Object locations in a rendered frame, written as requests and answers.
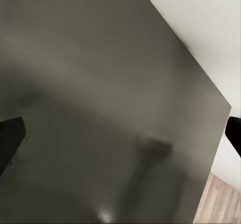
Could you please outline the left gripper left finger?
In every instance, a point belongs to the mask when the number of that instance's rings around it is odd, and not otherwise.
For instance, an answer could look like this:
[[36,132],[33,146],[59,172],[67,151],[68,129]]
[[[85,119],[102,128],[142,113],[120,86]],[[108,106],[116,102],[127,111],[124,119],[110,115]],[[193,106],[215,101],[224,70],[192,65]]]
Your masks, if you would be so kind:
[[26,136],[22,117],[0,122],[0,177]]

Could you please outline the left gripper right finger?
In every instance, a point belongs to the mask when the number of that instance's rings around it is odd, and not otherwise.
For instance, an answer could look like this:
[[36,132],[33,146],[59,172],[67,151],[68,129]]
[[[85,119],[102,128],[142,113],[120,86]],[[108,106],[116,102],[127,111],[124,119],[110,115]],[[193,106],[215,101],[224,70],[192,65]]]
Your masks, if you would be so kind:
[[241,157],[241,119],[228,117],[225,134]]

